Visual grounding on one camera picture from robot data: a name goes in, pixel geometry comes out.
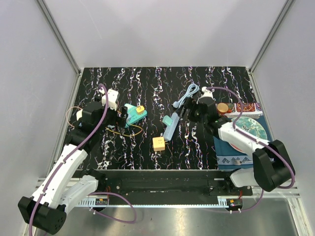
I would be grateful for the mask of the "teal triangular power strip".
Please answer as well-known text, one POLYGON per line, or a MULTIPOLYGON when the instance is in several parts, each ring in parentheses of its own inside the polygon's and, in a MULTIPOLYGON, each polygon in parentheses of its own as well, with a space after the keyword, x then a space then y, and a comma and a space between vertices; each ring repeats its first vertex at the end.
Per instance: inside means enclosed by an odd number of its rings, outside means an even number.
POLYGON ((126 125, 125 128, 128 128, 129 126, 131 126, 132 124, 137 123, 138 121, 140 121, 141 119, 145 118, 147 116, 147 111, 145 110, 145 112, 142 115, 138 115, 136 112, 136 107, 137 106, 133 106, 131 104, 125 104, 125 107, 127 107, 127 119, 126 119, 126 125))

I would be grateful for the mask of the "yellow cube charger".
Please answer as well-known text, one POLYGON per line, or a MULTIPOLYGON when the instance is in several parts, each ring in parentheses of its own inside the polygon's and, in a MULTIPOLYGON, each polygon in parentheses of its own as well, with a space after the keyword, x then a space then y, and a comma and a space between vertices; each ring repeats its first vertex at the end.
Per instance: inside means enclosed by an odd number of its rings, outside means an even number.
POLYGON ((136 112, 138 115, 142 115, 145 112, 144 106, 140 105, 136 107, 136 112))

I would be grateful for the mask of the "green cube charger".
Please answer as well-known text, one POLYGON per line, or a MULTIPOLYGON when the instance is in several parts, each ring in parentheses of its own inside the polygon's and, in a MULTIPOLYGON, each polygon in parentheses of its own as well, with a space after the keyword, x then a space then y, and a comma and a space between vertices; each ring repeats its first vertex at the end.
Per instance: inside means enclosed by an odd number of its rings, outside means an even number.
POLYGON ((172 124, 173 120, 169 116, 164 116, 162 119, 162 123, 165 124, 166 126, 170 126, 172 124))

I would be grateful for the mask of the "white cube charger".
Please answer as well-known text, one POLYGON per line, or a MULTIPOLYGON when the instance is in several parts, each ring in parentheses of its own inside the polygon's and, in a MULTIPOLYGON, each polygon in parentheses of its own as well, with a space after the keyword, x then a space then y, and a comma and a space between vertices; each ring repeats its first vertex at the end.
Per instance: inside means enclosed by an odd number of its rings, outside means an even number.
POLYGON ((79 119, 82 117, 82 111, 83 111, 83 110, 79 110, 79 111, 76 113, 76 120, 79 120, 79 119))

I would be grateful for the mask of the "wooden cube charger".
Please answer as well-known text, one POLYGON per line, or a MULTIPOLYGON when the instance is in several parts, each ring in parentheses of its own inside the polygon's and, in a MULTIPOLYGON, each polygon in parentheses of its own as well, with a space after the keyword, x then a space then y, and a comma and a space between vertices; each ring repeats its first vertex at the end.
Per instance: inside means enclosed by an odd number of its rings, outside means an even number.
POLYGON ((154 138, 152 138, 152 141, 153 141, 153 150, 154 150, 154 152, 164 151, 165 150, 165 139, 164 139, 164 137, 154 137, 154 138))

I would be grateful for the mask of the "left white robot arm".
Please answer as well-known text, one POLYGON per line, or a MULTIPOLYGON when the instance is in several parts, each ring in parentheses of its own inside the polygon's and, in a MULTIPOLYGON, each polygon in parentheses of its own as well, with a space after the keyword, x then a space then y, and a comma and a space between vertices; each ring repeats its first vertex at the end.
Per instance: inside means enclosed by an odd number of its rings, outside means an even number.
POLYGON ((78 112, 57 163, 32 196, 22 197, 18 202, 18 209, 30 228, 54 235, 65 223, 67 214, 87 195, 100 195, 109 190, 106 175, 96 170, 86 171, 71 188, 66 186, 78 166, 99 144, 100 131, 107 126, 125 127, 126 120, 127 107, 112 110, 101 102, 89 102, 78 112))

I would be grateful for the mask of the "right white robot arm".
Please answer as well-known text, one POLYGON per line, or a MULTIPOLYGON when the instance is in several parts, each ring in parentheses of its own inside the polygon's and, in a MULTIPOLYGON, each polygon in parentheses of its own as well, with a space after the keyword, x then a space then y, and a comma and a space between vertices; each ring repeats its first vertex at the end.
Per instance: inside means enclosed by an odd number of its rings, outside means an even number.
POLYGON ((259 186, 271 192, 276 188, 291 188, 295 183, 295 171, 284 144, 279 140, 258 138, 237 127, 231 119, 220 116, 210 97, 198 100, 185 99, 183 109, 188 119, 202 124, 205 130, 219 140, 230 143, 252 158, 252 168, 237 169, 223 183, 224 191, 234 195, 244 186, 259 186))

